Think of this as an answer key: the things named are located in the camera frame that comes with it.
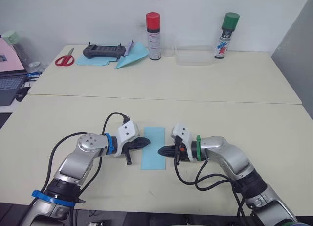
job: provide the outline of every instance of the blue ring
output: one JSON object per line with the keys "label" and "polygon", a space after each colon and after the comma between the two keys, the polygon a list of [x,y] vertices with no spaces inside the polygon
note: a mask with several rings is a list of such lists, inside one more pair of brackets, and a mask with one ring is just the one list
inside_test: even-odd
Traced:
{"label": "blue ring", "polygon": [[74,207],[76,205],[76,203],[74,203],[74,202],[68,202],[68,201],[64,201],[64,200],[60,200],[57,198],[52,198],[50,196],[47,196],[46,194],[43,194],[39,190],[34,190],[34,192],[32,193],[32,196],[35,198],[39,198],[39,199],[42,199],[44,201],[50,202],[50,203],[57,204],[57,205],[63,205],[63,206],[67,206],[67,207]]}
{"label": "blue ring", "polygon": [[112,154],[114,151],[114,146],[113,146],[113,141],[109,133],[104,133],[104,135],[108,138],[108,152],[106,153],[107,155]]}

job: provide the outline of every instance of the black floor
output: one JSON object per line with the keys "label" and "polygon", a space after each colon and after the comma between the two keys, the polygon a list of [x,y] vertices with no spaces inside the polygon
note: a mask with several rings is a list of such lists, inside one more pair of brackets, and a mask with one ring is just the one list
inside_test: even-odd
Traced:
{"label": "black floor", "polygon": [[[0,203],[0,226],[15,226],[25,209],[25,205]],[[313,226],[313,216],[297,218],[298,221]],[[238,223],[237,217],[234,216],[75,210],[75,226],[87,226],[90,222],[104,222],[105,226],[241,225]],[[69,226],[69,219],[64,221],[64,226]]]}
{"label": "black floor", "polygon": [[0,113],[0,129],[8,120],[9,116],[11,116],[11,113]]}

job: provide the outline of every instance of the laptop keyboard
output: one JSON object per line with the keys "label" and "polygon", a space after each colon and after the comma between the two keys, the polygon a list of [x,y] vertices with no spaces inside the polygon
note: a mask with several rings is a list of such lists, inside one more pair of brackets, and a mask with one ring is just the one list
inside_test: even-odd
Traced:
{"label": "laptop keyboard", "polygon": [[0,90],[13,90],[18,88],[24,77],[0,78]]}

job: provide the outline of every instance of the cable connector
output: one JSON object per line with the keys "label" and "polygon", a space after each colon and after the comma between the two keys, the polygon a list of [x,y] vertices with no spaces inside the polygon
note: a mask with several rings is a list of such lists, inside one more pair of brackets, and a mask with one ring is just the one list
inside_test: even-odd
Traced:
{"label": "cable connector", "polygon": [[130,121],[130,118],[127,115],[123,115],[123,124]]}
{"label": "cable connector", "polygon": [[180,145],[181,145],[182,139],[179,136],[175,136],[175,158],[174,161],[176,161],[176,165],[179,166],[180,164]]}
{"label": "cable connector", "polygon": [[77,203],[82,203],[82,204],[84,204],[86,201],[85,200],[82,200],[82,199],[77,199]]}

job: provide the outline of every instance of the green ring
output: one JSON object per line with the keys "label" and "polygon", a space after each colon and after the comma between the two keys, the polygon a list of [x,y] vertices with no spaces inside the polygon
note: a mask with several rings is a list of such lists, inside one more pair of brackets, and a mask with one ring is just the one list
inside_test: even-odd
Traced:
{"label": "green ring", "polygon": [[197,135],[197,160],[198,161],[202,161],[201,152],[200,152],[200,141],[201,141],[200,135]]}

